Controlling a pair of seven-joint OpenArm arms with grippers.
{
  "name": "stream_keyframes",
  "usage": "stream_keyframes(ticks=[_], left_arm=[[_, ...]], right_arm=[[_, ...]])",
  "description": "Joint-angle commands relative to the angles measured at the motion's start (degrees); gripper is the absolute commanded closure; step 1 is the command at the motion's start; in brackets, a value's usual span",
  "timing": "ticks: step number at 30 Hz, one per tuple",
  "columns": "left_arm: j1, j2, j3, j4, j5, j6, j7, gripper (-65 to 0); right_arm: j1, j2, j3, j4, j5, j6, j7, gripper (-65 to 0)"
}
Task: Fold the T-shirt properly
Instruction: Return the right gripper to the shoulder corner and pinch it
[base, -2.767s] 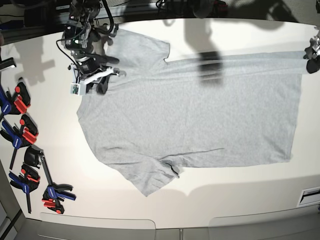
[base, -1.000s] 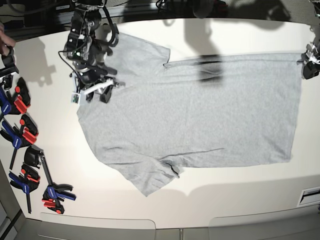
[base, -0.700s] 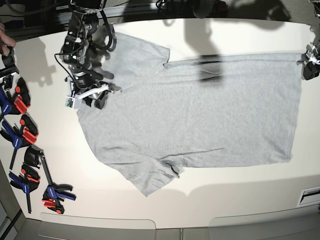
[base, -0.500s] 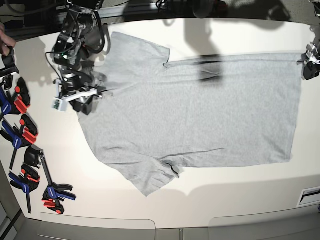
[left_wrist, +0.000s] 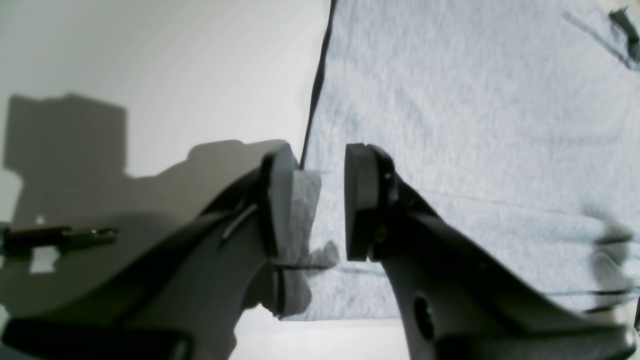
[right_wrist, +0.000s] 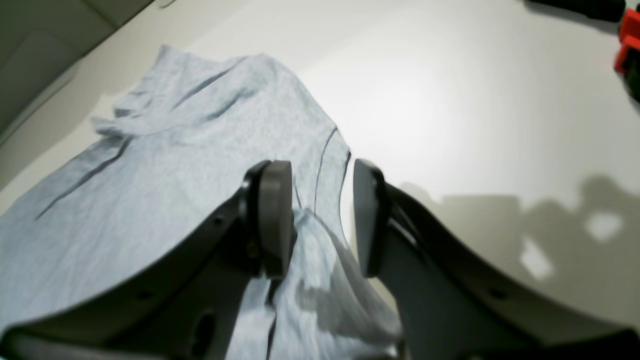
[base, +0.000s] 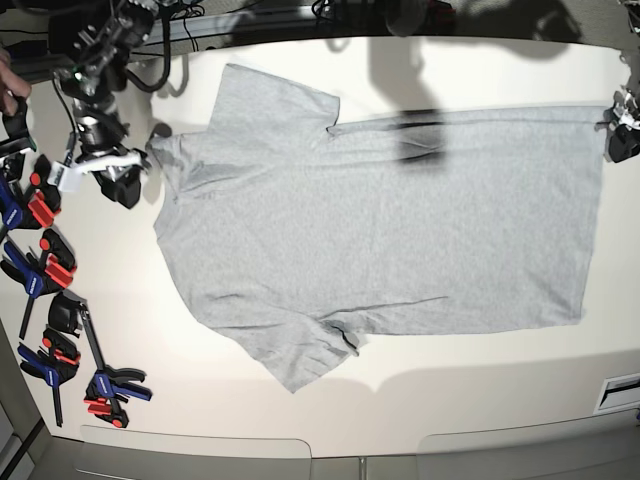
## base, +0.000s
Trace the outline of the person hand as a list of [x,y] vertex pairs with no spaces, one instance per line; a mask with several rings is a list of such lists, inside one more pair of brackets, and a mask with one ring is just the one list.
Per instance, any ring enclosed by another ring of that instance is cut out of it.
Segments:
[[1,111],[13,116],[18,109],[18,99],[27,99],[32,92],[31,85],[19,77],[11,67],[9,53],[1,49]]

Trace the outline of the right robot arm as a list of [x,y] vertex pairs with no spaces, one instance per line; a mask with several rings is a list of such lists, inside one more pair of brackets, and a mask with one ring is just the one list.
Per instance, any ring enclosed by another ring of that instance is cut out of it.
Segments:
[[[79,32],[75,64],[54,74],[54,86],[72,100],[72,131],[65,159],[52,164],[48,183],[61,192],[78,188],[91,175],[109,200],[133,208],[141,195],[141,173],[149,168],[146,153],[124,145],[129,127],[120,119],[115,95],[133,84],[154,93],[170,73],[170,3],[116,1],[103,10],[102,25],[87,24]],[[131,53],[161,25],[163,70],[155,83],[141,80],[128,68]]]

